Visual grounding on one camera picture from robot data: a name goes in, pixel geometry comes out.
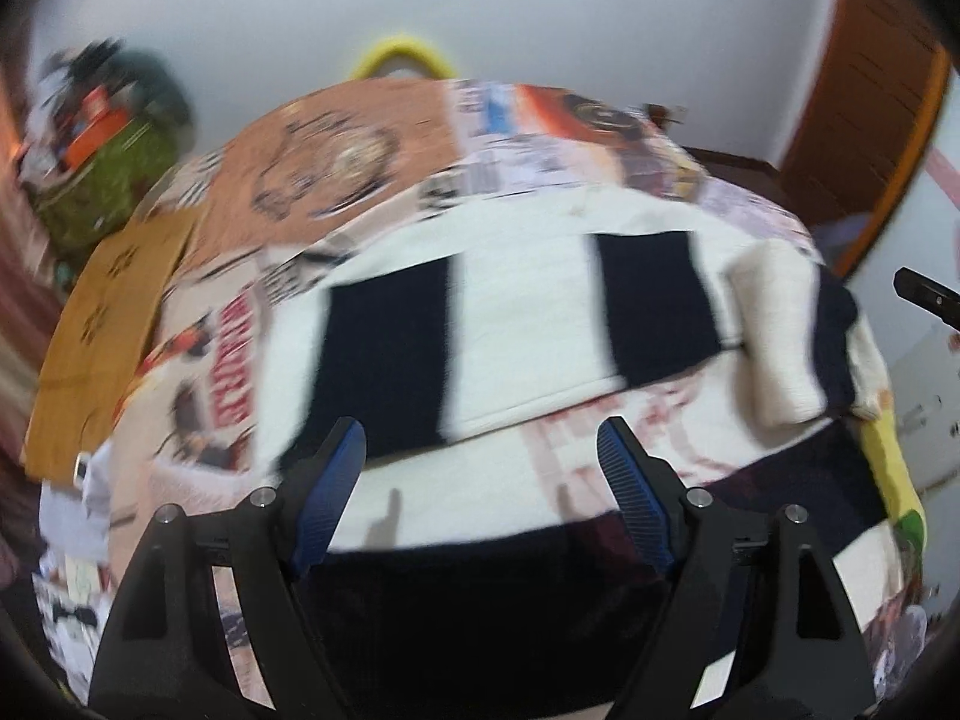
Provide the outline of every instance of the wooden door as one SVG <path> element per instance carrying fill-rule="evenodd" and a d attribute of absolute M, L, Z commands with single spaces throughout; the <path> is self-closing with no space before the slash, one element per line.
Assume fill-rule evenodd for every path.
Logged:
<path fill-rule="evenodd" d="M 908 151 L 938 50 L 913 0 L 838 0 L 821 74 L 781 171 L 805 224 L 877 208 Z"/>

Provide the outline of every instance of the dark fabric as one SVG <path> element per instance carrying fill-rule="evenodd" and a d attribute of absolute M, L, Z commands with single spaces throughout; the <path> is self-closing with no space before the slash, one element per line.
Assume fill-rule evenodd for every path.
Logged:
<path fill-rule="evenodd" d="M 850 410 L 856 391 L 847 358 L 847 332 L 856 322 L 853 295 L 824 266 L 820 266 L 817 316 L 813 323 L 813 371 L 827 396 L 827 413 L 843 415 Z"/>
<path fill-rule="evenodd" d="M 753 511 L 804 505 L 832 555 L 885 517 L 838 422 L 709 488 Z M 743 590 L 734 579 L 731 596 Z M 298 591 L 361 716 L 511 720 L 611 701 L 667 587 L 610 512 L 497 541 L 330 554 Z M 738 611 L 715 657 L 733 649 Z"/>
<path fill-rule="evenodd" d="M 40 485 L 0 450 L 0 589 L 37 567 L 46 549 L 38 519 Z"/>
<path fill-rule="evenodd" d="M 627 386 L 643 386 L 720 352 L 688 233 L 594 235 L 611 352 Z"/>
<path fill-rule="evenodd" d="M 360 420 L 368 457 L 440 443 L 446 276 L 442 259 L 330 290 L 310 408 L 281 471 L 316 452 L 340 416 Z"/>
<path fill-rule="evenodd" d="M 50 656 L 50 645 L 47 642 L 46 634 L 43 632 L 43 617 L 40 614 L 40 608 L 37 606 L 34 582 L 30 574 L 17 578 L 9 587 L 0 590 L 0 605 L 10 615 L 17 634 L 23 640 L 30 654 L 40 664 L 40 667 L 50 679 L 66 685 L 64 671 L 54 663 Z M 0 688 L 0 696 L 2 695 L 3 689 Z M 6 714 L 3 714 L 2 709 L 0 709 L 0 716 L 7 717 Z"/>

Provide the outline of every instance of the white wall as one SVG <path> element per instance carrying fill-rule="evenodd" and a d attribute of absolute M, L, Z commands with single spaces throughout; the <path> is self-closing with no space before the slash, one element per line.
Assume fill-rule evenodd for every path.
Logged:
<path fill-rule="evenodd" d="M 949 93 L 944 100 L 939 122 L 931 142 L 947 162 L 960 167 L 960 76 L 953 74 Z M 916 398 L 923 384 L 920 372 L 942 373 L 956 370 L 957 361 L 947 351 L 946 343 L 935 349 L 925 343 L 918 351 L 911 350 L 933 331 L 937 338 L 947 336 L 947 328 L 932 314 L 910 305 L 896 296 L 893 277 L 902 266 L 936 279 L 960 292 L 960 211 L 947 194 L 925 170 L 921 170 L 910 186 L 896 215 L 887 225 L 882 237 L 871 249 L 866 260 L 850 280 L 850 287 L 861 306 L 870 317 L 877 344 L 887 364 L 894 367 L 894 399 L 898 399 L 898 382 L 910 384 L 910 402 Z M 960 410 L 960 398 L 955 395 L 957 381 L 952 379 L 953 389 L 944 385 L 942 375 L 929 377 L 928 403 L 936 394 L 943 396 L 943 413 L 956 415 Z M 933 415 L 925 423 L 924 431 L 935 435 L 929 437 L 904 437 L 904 458 L 915 469 L 916 478 L 925 478 L 930 464 L 943 466 L 957 457 L 956 438 L 949 434 L 947 425 L 955 418 L 941 419 Z M 917 456 L 914 447 L 921 446 L 931 456 Z M 930 586 L 939 586 L 940 595 L 923 605 L 929 613 L 944 611 L 960 592 L 960 478 L 923 495 L 923 505 L 928 515 L 928 552 L 923 562 L 925 581 Z"/>
<path fill-rule="evenodd" d="M 688 146 L 779 159 L 833 0 L 40 0 L 31 66 L 107 36 L 161 53 L 196 108 L 198 149 L 343 80 L 377 39 L 424 38 L 462 76 L 685 105 Z"/>
<path fill-rule="evenodd" d="M 960 76 L 950 79 L 930 146 L 960 167 Z M 960 212 L 921 169 L 880 240 L 851 276 L 850 286 L 870 323 L 887 365 L 915 346 L 939 319 L 894 293 L 894 274 L 910 268 L 960 292 Z"/>

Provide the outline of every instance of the clutter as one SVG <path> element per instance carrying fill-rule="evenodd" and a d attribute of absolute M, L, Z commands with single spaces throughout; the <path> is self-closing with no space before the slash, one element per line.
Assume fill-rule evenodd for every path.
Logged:
<path fill-rule="evenodd" d="M 120 111 L 107 114 L 88 129 L 92 141 L 83 141 L 83 146 L 75 141 L 70 148 L 93 148 L 125 116 Z M 70 180 L 35 197 L 37 215 L 56 253 L 81 271 L 98 242 L 127 223 L 147 190 L 174 162 L 176 144 L 150 119 L 133 119 L 100 143 Z"/>
<path fill-rule="evenodd" d="M 190 107 L 157 57 L 107 40 L 47 60 L 17 177 L 71 269 L 126 223 L 190 137 Z"/>
<path fill-rule="evenodd" d="M 50 655 L 66 674 L 80 702 L 86 703 L 93 661 L 107 624 L 113 588 L 109 570 L 49 550 L 34 575 L 34 591 Z"/>
<path fill-rule="evenodd" d="M 109 446 L 104 450 L 109 454 Z M 70 557 L 107 562 L 109 512 L 90 509 L 82 495 L 44 482 L 40 493 L 40 536 Z"/>
<path fill-rule="evenodd" d="M 268 483 L 269 469 L 253 456 L 259 346 L 269 315 L 260 273 L 256 260 L 244 259 L 217 274 L 226 300 L 166 337 L 118 405 L 107 474 L 112 565 L 126 567 L 158 506 L 203 514 L 235 506 Z"/>

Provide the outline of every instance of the brown cardboard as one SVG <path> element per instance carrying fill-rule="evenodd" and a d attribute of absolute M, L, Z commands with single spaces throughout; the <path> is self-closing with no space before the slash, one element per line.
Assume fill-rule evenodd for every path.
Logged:
<path fill-rule="evenodd" d="M 199 215 L 188 208 L 128 224 L 93 252 L 40 370 L 24 446 L 32 478 L 72 485 L 77 453 L 92 452 L 109 437 Z"/>
<path fill-rule="evenodd" d="M 183 268 L 313 244 L 460 158 L 443 82 L 347 81 L 293 100 L 227 144 Z"/>

